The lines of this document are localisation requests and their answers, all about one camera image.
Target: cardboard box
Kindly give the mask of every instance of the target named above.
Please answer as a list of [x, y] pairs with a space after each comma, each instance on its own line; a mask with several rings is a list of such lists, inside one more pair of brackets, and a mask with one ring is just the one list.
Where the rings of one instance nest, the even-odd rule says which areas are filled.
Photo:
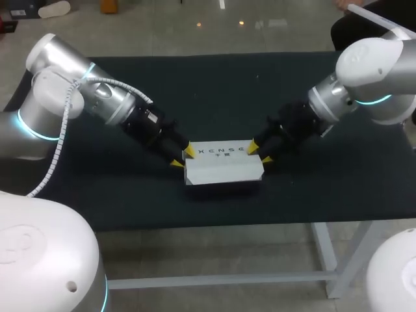
[[46, 0], [6, 0], [6, 7], [13, 20], [40, 18], [38, 11]]
[[251, 140], [192, 142], [195, 159], [185, 159], [186, 185], [259, 182], [264, 173], [258, 155], [248, 155]]

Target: glowing cyan ring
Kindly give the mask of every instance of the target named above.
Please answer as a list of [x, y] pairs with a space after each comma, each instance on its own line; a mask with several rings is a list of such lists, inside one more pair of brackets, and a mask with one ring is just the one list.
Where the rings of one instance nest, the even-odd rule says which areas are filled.
[[24, 130], [26, 130], [26, 131], [28, 131], [29, 133], [31, 133], [31, 134], [33, 134], [34, 136], [36, 136], [36, 137], [38, 137], [38, 138], [42, 138], [42, 139], [44, 139], [44, 140], [48, 140], [48, 141], [57, 141], [57, 140], [59, 140], [59, 138], [51, 138], [51, 137], [49, 137], [49, 136], [44, 136], [44, 135], [41, 135], [40, 133], [37, 133], [36, 131], [33, 131], [24, 121], [23, 121], [23, 119], [21, 119], [21, 116], [20, 116], [20, 110], [18, 110], [18, 120], [19, 120], [19, 122], [20, 122], [20, 124], [21, 124], [21, 126], [24, 128]]
[[389, 99], [390, 97], [391, 97], [391, 94], [389, 96], [382, 97], [381, 99], [378, 99], [377, 101], [373, 101], [373, 102], [361, 102], [361, 101], [357, 101], [357, 100], [356, 100], [356, 102], [358, 104], [362, 104], [362, 105], [374, 105], [374, 104], [379, 104], [379, 103]]

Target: gray floor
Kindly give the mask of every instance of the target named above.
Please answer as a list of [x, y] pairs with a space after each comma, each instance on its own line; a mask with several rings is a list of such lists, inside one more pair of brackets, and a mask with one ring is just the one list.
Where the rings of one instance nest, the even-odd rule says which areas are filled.
[[[265, 51], [327, 51], [330, 26], [342, 13], [331, 0], [120, 0], [118, 15], [81, 1], [67, 16], [21, 21], [0, 38], [0, 110], [12, 96], [25, 58], [45, 33], [60, 35], [87, 56], [199, 55]], [[392, 221], [385, 237], [413, 227]], [[331, 224], [342, 254], [356, 223]], [[308, 225], [207, 227], [98, 233], [110, 279], [183, 274], [320, 269]], [[114, 310], [134, 311], [369, 311], [363, 274], [340, 300], [322, 283], [234, 285], [112, 291]]]

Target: robotic arm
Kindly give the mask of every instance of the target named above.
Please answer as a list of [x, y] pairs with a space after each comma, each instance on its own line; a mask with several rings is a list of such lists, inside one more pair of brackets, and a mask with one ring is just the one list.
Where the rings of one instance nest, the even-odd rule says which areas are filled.
[[[119, 125], [174, 166], [183, 165], [181, 151], [168, 148], [167, 140], [193, 157], [189, 140], [175, 130], [174, 121], [166, 121], [150, 98], [112, 79], [58, 36], [45, 35], [27, 57], [26, 68], [34, 77], [23, 105], [16, 112], [0, 114], [0, 158], [44, 158], [59, 141], [65, 103], [71, 106], [69, 119], [85, 109], [106, 124]], [[75, 81], [79, 83], [68, 94]]]
[[[307, 101], [288, 103], [277, 118], [269, 118], [248, 153], [257, 150], [264, 163], [276, 160], [312, 135], [324, 136], [358, 106], [377, 124], [404, 124], [416, 109], [415, 53], [416, 40], [401, 29], [352, 44], [339, 57], [335, 73], [308, 92]], [[273, 136], [281, 138], [277, 146], [267, 144]]]

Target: white cable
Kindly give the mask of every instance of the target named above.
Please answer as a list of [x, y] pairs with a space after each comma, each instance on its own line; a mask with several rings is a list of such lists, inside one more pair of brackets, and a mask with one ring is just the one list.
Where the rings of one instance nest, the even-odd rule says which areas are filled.
[[117, 81], [117, 80], [114, 80], [114, 79], [86, 78], [86, 79], [78, 80], [78, 81], [74, 82], [73, 84], [71, 84], [70, 87], [68, 88], [67, 92], [66, 92], [64, 116], [62, 117], [62, 124], [61, 124], [61, 127], [60, 127], [60, 134], [59, 134], [58, 144], [57, 144], [57, 147], [55, 148], [55, 152], [53, 154], [51, 164], [49, 165], [49, 169], [47, 170], [46, 175], [43, 178], [43, 180], [39, 183], [39, 185], [32, 192], [30, 192], [27, 195], [27, 197], [35, 197], [37, 194], [39, 194], [39, 192], [47, 185], [47, 183], [51, 179], [51, 176], [52, 176], [53, 172], [55, 171], [55, 168], [57, 167], [58, 160], [59, 160], [59, 157], [60, 157], [60, 153], [61, 153], [62, 147], [64, 145], [64, 140], [65, 140], [65, 135], [66, 135], [66, 127], [67, 127], [67, 124], [68, 124], [68, 118], [69, 118], [69, 114], [70, 114], [70, 108], [72, 107], [72, 92], [76, 88], [79, 88], [83, 83], [107, 83], [108, 85], [112, 84], [114, 86], [119, 86], [120, 88], [123, 88], [123, 89], [125, 89], [125, 90], [127, 90], [131, 93], [134, 93], [134, 94], [138, 95], [147, 104], [152, 104], [153, 103], [153, 101], [149, 97], [147, 97], [145, 94], [143, 94], [140, 90], [136, 89], [133, 86], [129, 86], [128, 84], [125, 84], [121, 81]]

